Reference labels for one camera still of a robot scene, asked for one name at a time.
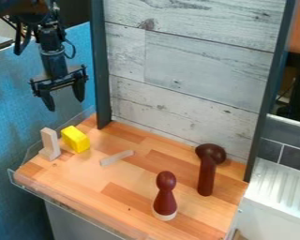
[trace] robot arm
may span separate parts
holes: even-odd
[[[32,33],[39,44],[45,72],[30,80],[34,95],[42,98],[50,111],[55,110],[51,92],[63,87],[72,86],[76,99],[83,101],[85,82],[88,80],[86,66],[67,66],[66,58],[72,59],[76,50],[66,39],[66,31],[55,0],[0,0],[0,18],[6,14],[16,24],[15,54],[22,54]],[[26,34],[22,41],[23,26],[26,27]],[[71,56],[66,54],[63,42],[72,46]]]

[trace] yellow block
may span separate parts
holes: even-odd
[[[90,148],[89,138],[74,126],[61,130],[63,141],[78,154]]]

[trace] white radiator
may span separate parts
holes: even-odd
[[[300,171],[259,159],[227,240],[300,239]]]

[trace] wooden table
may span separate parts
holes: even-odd
[[[95,115],[78,129],[90,138],[90,150],[74,154],[60,141],[59,159],[36,156],[14,173],[15,181],[132,238],[224,237],[247,187],[241,181],[244,164],[227,160],[218,166],[213,196],[202,197],[196,191],[200,161],[193,147],[117,122],[97,130]],[[135,156],[99,166],[101,159],[128,149]],[[169,222],[151,213],[156,177],[164,170],[178,181],[173,191],[178,215]]]

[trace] gray tile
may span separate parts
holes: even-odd
[[[269,161],[277,162],[282,144],[261,139],[258,157]]]
[[[300,170],[300,149],[285,146],[280,164]]]
[[[262,136],[300,148],[300,123],[268,114]]]

